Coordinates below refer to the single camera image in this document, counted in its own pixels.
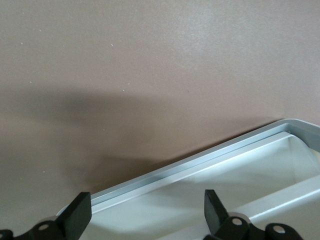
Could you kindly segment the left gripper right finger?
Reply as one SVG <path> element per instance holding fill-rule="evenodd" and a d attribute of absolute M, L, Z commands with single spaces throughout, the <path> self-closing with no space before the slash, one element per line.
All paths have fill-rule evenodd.
<path fill-rule="evenodd" d="M 210 231 L 205 240 L 247 240 L 249 224 L 239 216 L 230 216 L 213 189 L 204 193 L 204 217 Z"/>

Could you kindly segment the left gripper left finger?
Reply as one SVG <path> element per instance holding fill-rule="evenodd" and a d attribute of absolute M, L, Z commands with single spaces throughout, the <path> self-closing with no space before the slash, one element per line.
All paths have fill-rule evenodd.
<path fill-rule="evenodd" d="M 33 226 L 15 240 L 78 240 L 92 218 L 91 194 L 81 192 L 55 220 Z"/>

